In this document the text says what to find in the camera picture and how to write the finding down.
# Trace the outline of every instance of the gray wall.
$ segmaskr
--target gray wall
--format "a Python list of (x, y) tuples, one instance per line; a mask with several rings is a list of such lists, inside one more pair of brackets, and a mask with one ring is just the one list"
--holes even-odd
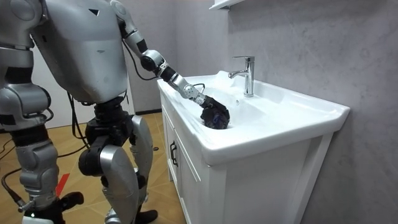
[(352, 108), (302, 223), (398, 223), (398, 2), (246, 0), (230, 12), (179, 1), (181, 74), (243, 68), (256, 79)]
[[(121, 0), (129, 9), (132, 19), (144, 36), (148, 48), (159, 51), (168, 63), (177, 66), (177, 53), (175, 49), (175, 1), (174, 0)], [(160, 94), (155, 80), (141, 80), (134, 69), (130, 56), (125, 53), (130, 77), (131, 93), (135, 111), (154, 110), (160, 108)], [(136, 58), (138, 71), (145, 77), (154, 74), (145, 71), (140, 61)]]

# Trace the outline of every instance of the chrome faucet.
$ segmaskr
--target chrome faucet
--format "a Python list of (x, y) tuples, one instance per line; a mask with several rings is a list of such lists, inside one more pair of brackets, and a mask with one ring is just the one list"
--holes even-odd
[(244, 76), (244, 93), (245, 97), (254, 96), (254, 57), (253, 56), (240, 56), (234, 58), (244, 58), (245, 70), (229, 72), (229, 78), (235, 78), (237, 75)]

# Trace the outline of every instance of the white shelf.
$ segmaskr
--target white shelf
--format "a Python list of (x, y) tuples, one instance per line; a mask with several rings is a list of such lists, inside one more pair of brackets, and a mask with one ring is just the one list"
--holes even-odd
[(217, 10), (217, 9), (224, 9), (229, 10), (233, 4), (239, 3), (244, 0), (215, 0), (214, 5), (212, 5), (209, 9), (210, 10)]

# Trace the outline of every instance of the floor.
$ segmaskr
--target floor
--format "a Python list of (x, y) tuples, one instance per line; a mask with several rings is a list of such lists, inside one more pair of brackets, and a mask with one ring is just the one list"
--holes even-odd
[[(142, 207), (142, 210), (156, 209), (159, 212), (158, 219), (154, 224), (183, 224), (185, 218), (181, 209), (180, 201), (177, 196), (173, 182), (169, 181), (162, 113), (148, 114), (143, 116), (147, 121), (154, 147), (159, 147), (158, 151), (154, 151), (154, 160), (149, 179), (149, 200)], [(74, 151), (82, 146), (80, 140), (72, 136), (69, 126), (62, 128), (49, 129), (49, 135), (58, 154), (66, 154)], [(9, 134), (0, 135), (0, 146), (10, 140)], [(9, 143), (6, 152), (13, 146)], [(128, 152), (130, 160), (132, 160), (129, 152), (129, 145), (126, 143), (123, 148)], [(58, 181), (63, 174), (70, 174), (67, 183), (62, 191), (61, 197), (69, 192), (80, 191), (85, 197), (83, 205), (78, 205), (71, 210), (64, 212), (63, 217), (67, 223), (104, 223), (104, 216), (108, 212), (110, 206), (101, 191), (101, 182), (96, 177), (85, 177), (82, 175), (77, 166), (77, 160), (80, 153), (76, 153), (69, 157), (58, 159), (60, 175)], [(0, 176), (19, 167), (16, 153), (12, 151), (0, 162)], [(7, 183), (22, 198), (27, 198), (23, 186), (19, 184), (19, 172), (9, 176)], [(7, 192), (0, 186), (0, 223), (4, 224), (20, 224), (22, 215), (18, 213), (16, 204), (8, 196)]]

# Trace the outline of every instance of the sink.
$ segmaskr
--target sink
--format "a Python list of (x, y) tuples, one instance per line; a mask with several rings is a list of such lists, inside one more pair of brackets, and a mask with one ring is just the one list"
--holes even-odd
[(334, 133), (349, 113), (347, 106), (259, 81), (254, 82), (254, 96), (246, 98), (244, 78), (229, 79), (225, 71), (186, 79), (191, 84), (204, 83), (203, 93), (224, 104), (231, 115), (227, 129), (207, 128), (200, 119), (200, 106), (158, 80), (161, 94), (170, 101), (185, 131), (197, 139), (211, 166)]

